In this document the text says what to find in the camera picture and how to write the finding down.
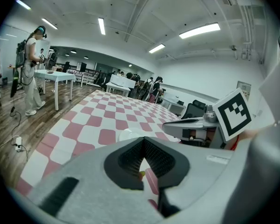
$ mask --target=white table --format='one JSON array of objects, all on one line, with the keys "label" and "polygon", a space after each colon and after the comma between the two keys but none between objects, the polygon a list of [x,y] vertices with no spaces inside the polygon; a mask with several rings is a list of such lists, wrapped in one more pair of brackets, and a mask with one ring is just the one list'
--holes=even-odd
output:
[{"label": "white table", "polygon": [[82,87],[82,85],[83,85],[84,75],[87,74],[87,82],[86,82],[86,84],[88,83],[89,74],[88,74],[87,72],[81,72],[81,71],[78,71],[78,70],[68,69],[68,70],[66,71],[66,73],[72,73],[72,74],[74,74],[74,75],[76,75],[76,74],[82,75],[82,78],[81,78],[81,87]]},{"label": "white table", "polygon": [[56,110],[59,110],[59,107],[58,107],[58,82],[59,81],[71,80],[69,99],[70,100],[72,99],[73,82],[75,81],[75,75],[63,73],[63,72],[59,72],[59,71],[54,71],[52,74],[48,74],[47,70],[36,70],[34,76],[44,79],[43,80],[43,93],[44,94],[46,93],[46,80],[45,79],[55,81],[55,109]]},{"label": "white table", "polygon": [[107,86],[107,92],[109,92],[109,93],[111,93],[112,89],[113,90],[119,90],[119,91],[123,91],[123,96],[128,97],[129,92],[130,92],[129,88],[119,86],[119,85],[113,84],[111,82],[106,83],[106,86]]},{"label": "white table", "polygon": [[159,95],[157,95],[157,98],[155,99],[155,104],[157,103],[159,98],[169,103],[169,106],[167,108],[168,111],[171,111],[171,107],[174,106],[174,107],[181,108],[181,112],[179,114],[182,114],[183,110],[186,108],[186,106],[184,106],[184,105],[179,105],[179,104],[177,104],[175,102],[172,102],[171,100],[168,100],[168,99],[166,99],[162,96],[159,96]]}]

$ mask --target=long dark hair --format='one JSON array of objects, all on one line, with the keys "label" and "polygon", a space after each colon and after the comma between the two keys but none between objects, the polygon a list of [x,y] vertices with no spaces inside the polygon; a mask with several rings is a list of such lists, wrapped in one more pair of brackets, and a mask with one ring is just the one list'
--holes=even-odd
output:
[{"label": "long dark hair", "polygon": [[35,34],[37,33],[38,31],[41,31],[39,28],[42,28],[43,29],[43,34],[46,33],[46,28],[44,26],[39,26],[37,29],[35,29],[35,31],[33,33],[31,33],[29,35],[29,37],[27,38],[26,42],[28,42],[28,40]]}]

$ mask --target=wooden floor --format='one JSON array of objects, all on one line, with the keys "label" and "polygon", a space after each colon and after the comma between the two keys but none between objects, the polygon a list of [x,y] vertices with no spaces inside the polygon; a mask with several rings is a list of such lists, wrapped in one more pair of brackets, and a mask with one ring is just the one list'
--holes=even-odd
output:
[{"label": "wooden floor", "polygon": [[[12,129],[19,123],[20,116],[10,117],[10,111],[15,104],[15,111],[21,114],[20,126],[16,128],[13,135],[19,135],[23,139],[23,146],[28,151],[28,159],[37,147],[41,139],[48,133],[50,128],[72,107],[78,104],[85,96],[94,92],[97,87],[74,83],[72,100],[69,100],[70,82],[66,85],[59,82],[58,104],[59,111],[55,110],[55,98],[52,90],[54,82],[46,83],[46,94],[41,99],[46,101],[44,107],[33,116],[25,116],[24,90],[17,91],[13,99],[10,98],[11,85],[1,88],[2,107],[0,107],[0,145],[11,138]],[[0,148],[0,174],[9,187],[16,187],[21,172],[26,164],[26,152],[16,152],[11,142]]]}]

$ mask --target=white pants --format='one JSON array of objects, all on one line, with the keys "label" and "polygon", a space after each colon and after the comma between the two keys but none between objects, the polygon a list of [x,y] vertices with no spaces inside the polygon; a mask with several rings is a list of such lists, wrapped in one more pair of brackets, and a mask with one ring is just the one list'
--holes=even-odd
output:
[{"label": "white pants", "polygon": [[25,89],[25,105],[26,112],[31,112],[33,109],[34,103],[37,107],[41,107],[41,97],[36,86],[34,78],[34,67],[31,67],[30,64],[25,64],[22,68],[21,77],[23,78],[24,89]]}]

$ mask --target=person wearing headset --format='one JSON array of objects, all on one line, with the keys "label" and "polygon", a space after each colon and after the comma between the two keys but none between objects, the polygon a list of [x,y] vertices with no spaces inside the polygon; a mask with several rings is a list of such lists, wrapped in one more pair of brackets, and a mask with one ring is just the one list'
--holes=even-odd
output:
[{"label": "person wearing headset", "polygon": [[35,65],[37,62],[43,63],[44,58],[35,56],[35,44],[37,40],[42,40],[45,37],[46,28],[44,26],[39,26],[33,33],[30,34],[26,41],[25,48],[25,63],[21,69],[21,77],[23,78],[23,84],[25,89],[25,106],[26,106],[26,115],[35,115],[36,110],[33,110],[33,104],[36,103],[36,107],[39,110],[45,105],[45,101],[41,101],[39,95],[35,78]]}]

